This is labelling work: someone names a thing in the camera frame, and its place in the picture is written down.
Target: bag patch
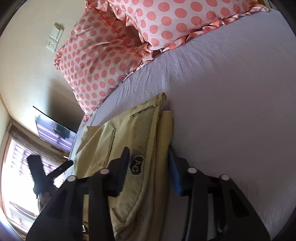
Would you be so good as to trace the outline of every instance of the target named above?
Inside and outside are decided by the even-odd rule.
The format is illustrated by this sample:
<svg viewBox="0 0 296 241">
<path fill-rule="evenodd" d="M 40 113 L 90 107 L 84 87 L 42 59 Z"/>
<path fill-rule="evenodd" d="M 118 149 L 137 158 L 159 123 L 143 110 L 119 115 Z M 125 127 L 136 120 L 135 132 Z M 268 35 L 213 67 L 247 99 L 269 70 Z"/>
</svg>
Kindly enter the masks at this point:
<svg viewBox="0 0 296 241">
<path fill-rule="evenodd" d="M 130 165 L 129 165 L 129 168 L 130 168 L 130 171 L 133 175 L 140 175 L 142 173 L 142 163 L 143 163 L 143 156 L 135 156 Z"/>
</svg>

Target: pillow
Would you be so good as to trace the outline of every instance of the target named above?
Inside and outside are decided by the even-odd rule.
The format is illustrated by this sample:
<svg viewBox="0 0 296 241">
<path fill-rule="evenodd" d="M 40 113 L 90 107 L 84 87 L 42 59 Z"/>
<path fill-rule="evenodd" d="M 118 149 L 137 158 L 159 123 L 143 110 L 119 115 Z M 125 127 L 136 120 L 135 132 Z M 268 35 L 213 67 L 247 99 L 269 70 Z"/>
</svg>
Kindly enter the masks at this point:
<svg viewBox="0 0 296 241">
<path fill-rule="evenodd" d="M 56 68 L 86 114 L 85 121 L 130 73 L 148 62 L 140 39 L 110 6 L 105 10 L 87 6 L 55 58 Z"/>
<path fill-rule="evenodd" d="M 248 12 L 257 0 L 91 0 L 104 9 L 109 3 L 125 13 L 127 22 L 133 21 L 141 39 L 150 44 L 149 49 L 173 49 L 191 33 L 221 19 Z M 222 22 L 229 23 L 235 19 Z M 203 28 L 206 32 L 217 28 Z"/>
</svg>

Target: mattress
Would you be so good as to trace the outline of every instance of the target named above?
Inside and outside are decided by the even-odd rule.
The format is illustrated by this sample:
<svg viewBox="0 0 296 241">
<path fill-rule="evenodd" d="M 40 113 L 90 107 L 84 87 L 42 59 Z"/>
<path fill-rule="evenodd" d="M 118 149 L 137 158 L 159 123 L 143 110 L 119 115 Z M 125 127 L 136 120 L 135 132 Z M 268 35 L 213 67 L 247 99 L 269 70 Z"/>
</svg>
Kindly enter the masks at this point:
<svg viewBox="0 0 296 241">
<path fill-rule="evenodd" d="M 273 238 L 296 206 L 296 37 L 260 12 L 191 39 L 131 75 L 86 123 L 97 126 L 165 92 L 176 153 L 227 173 Z M 75 157 L 81 124 L 70 158 Z M 181 240 L 187 197 L 170 189 L 162 240 Z"/>
</svg>

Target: flat screen tv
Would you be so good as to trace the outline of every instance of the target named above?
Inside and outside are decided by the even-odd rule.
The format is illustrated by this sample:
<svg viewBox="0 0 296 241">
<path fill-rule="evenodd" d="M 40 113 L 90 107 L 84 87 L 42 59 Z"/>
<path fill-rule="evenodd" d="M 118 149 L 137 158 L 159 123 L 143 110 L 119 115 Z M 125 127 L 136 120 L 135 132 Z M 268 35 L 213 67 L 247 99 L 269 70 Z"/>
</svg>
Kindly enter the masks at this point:
<svg viewBox="0 0 296 241">
<path fill-rule="evenodd" d="M 53 146 L 70 153 L 75 133 L 63 127 L 36 107 L 35 121 L 39 137 Z"/>
</svg>

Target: window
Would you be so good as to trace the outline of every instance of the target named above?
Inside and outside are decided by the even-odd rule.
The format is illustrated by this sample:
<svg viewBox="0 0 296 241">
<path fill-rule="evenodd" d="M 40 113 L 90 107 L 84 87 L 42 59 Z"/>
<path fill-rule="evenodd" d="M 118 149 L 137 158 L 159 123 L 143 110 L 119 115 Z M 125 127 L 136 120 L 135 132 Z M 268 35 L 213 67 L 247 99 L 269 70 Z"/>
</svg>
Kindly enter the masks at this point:
<svg viewBox="0 0 296 241">
<path fill-rule="evenodd" d="M 34 181 L 27 163 L 31 150 L 9 139 L 5 163 L 2 169 L 1 190 L 7 218 L 13 226 L 27 233 L 39 215 L 36 195 L 33 192 Z M 42 158 L 44 171 L 48 175 L 59 164 Z M 54 181 L 60 187 L 66 179 L 63 173 Z"/>
</svg>

